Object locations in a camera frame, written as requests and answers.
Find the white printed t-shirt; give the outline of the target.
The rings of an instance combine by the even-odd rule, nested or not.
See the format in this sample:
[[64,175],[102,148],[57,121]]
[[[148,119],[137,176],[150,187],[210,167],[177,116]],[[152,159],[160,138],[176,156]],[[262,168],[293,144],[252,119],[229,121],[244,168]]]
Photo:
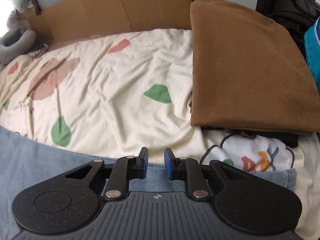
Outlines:
[[291,169],[295,154],[289,146],[273,138],[252,138],[226,132],[211,132],[209,147],[200,163],[219,160],[245,172],[269,172]]

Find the cream bear print bedsheet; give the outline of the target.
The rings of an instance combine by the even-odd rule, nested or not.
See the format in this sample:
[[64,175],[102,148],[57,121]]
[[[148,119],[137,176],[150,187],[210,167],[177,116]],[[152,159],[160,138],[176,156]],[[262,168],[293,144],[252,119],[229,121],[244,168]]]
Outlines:
[[[226,131],[190,125],[192,62],[192,33],[176,29],[82,41],[35,59],[21,55],[1,70],[1,126],[106,163],[143,147],[150,164],[163,165],[168,147],[200,161],[209,133]],[[296,233],[319,239],[319,139],[300,137],[291,149],[303,204]]]

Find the brown folded garment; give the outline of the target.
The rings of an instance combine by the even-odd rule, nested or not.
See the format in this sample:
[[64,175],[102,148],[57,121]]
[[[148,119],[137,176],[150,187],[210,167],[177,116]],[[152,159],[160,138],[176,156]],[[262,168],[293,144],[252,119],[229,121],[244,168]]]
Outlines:
[[191,125],[263,132],[319,131],[319,92],[289,32],[224,0],[190,6]]

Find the grey neck pillow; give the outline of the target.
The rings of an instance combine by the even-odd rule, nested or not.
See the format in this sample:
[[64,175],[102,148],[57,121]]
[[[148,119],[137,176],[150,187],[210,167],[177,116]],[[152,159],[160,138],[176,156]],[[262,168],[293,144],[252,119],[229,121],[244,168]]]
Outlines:
[[1,63],[8,64],[14,58],[28,51],[36,40],[36,33],[27,29],[24,33],[19,28],[9,30],[1,37]]

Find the brown cardboard sheet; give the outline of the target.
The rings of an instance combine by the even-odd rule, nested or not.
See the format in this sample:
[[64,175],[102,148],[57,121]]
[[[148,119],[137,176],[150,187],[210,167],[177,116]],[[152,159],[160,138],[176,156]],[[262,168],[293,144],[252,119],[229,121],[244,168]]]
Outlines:
[[18,16],[22,30],[33,30],[51,50],[107,35],[153,29],[190,29],[194,0],[62,0],[36,13]]

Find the teal blue bag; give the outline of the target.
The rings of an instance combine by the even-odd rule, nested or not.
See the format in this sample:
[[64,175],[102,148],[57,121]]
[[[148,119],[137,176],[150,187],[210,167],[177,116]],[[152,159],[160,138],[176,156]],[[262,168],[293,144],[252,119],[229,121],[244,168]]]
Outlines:
[[304,34],[304,46],[306,51],[306,60],[311,75],[320,91],[320,31],[319,18]]

